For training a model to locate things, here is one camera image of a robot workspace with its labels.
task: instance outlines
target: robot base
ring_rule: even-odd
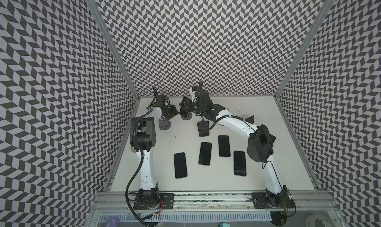
[[[173,209],[173,193],[160,193],[159,203],[163,201],[162,210]],[[136,195],[134,202],[134,210],[156,210],[159,209],[160,205],[156,203],[155,200],[145,200]]]
[[[288,194],[287,187],[284,185],[283,190],[275,195],[266,189],[266,192],[251,193],[252,201],[255,209],[265,208],[295,208],[295,204],[291,201],[291,196]]]

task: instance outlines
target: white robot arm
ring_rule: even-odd
[[[145,118],[153,117],[155,122],[157,122],[161,116],[161,108],[153,107],[151,112],[147,112],[147,116]],[[142,157],[141,152],[139,150],[136,151],[139,162],[141,158],[144,158],[144,162],[140,168],[140,189],[142,190],[151,190],[152,188],[155,189],[157,184],[153,169],[153,156],[151,154],[151,150],[143,150],[144,157]]]
[[[216,119],[225,115],[232,116],[232,114],[228,110],[221,110],[216,116]],[[221,119],[220,121],[218,121],[218,124],[231,129],[232,131],[242,136],[245,140],[249,140],[250,135],[258,129],[257,125],[252,125],[250,123],[235,118]],[[275,167],[274,156],[270,155],[267,158],[267,162],[269,162],[269,164],[266,164],[264,166],[264,169],[262,170],[263,177],[266,182],[266,188],[269,192],[277,195],[282,191],[283,182],[280,179],[278,179],[278,176],[276,174],[277,168]]]

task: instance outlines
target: smartphone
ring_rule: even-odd
[[[229,136],[218,136],[218,152],[220,157],[230,157]]]
[[[176,179],[187,177],[187,162],[185,160],[185,153],[175,153],[174,156],[174,177]]]
[[[212,144],[202,142],[200,147],[200,156],[198,157],[198,164],[209,166],[211,154],[212,154]]]
[[[246,157],[245,152],[234,151],[234,174],[237,176],[246,176]]]

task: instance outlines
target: enclosure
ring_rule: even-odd
[[[154,88],[179,111],[202,81],[214,104],[276,137],[297,211],[285,226],[312,214],[381,225],[380,11],[381,0],[0,0],[0,221],[142,226],[125,199],[139,165],[131,119]],[[273,226],[283,208],[248,198],[266,188],[261,163],[246,155],[246,176],[233,173],[247,141],[220,125],[200,137],[194,114],[170,121],[155,122],[152,148],[160,191],[175,194],[161,221]],[[188,177],[176,179],[181,152]]]

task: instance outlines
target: chevron pattern wall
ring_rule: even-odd
[[[0,0],[0,225],[81,225],[134,100],[82,0]]]
[[[381,226],[381,0],[337,0],[281,96],[350,226]]]
[[[324,0],[95,0],[138,93],[274,94]]]

